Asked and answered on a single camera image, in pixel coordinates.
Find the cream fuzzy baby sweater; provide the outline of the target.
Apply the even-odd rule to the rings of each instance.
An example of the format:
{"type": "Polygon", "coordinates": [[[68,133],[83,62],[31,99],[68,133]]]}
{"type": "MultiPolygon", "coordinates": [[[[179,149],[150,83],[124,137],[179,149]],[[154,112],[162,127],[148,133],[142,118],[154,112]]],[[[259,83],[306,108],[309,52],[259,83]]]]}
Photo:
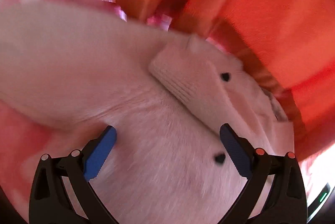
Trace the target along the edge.
{"type": "Polygon", "coordinates": [[[56,42],[1,53],[1,102],[53,131],[43,150],[53,157],[116,129],[91,184],[119,222],[216,223],[245,184],[230,159],[214,160],[224,151],[223,123],[268,153],[294,149],[285,112],[234,56],[171,43],[156,54],[122,54],[93,43],[110,30],[102,24],[86,44],[78,35],[57,39],[62,26],[88,31],[74,28],[76,16],[87,19],[74,10],[14,14],[56,42]]]}

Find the pink fleece blanket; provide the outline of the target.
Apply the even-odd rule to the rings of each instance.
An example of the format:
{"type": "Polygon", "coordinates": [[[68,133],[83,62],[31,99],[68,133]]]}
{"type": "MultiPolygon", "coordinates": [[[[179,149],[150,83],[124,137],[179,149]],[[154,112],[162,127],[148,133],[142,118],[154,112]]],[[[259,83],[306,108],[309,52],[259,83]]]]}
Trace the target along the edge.
{"type": "Polygon", "coordinates": [[[1,187],[24,219],[34,173],[52,133],[1,102],[1,187]]]}

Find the orange curtain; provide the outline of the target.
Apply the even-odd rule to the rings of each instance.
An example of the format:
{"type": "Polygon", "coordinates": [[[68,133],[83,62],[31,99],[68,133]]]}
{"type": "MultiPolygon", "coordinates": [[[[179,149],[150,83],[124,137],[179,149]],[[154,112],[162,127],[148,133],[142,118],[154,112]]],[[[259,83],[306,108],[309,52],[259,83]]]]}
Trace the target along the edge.
{"type": "Polygon", "coordinates": [[[146,21],[210,37],[241,58],[246,71],[279,96],[294,122],[300,159],[334,143],[334,0],[116,0],[146,21]]]}

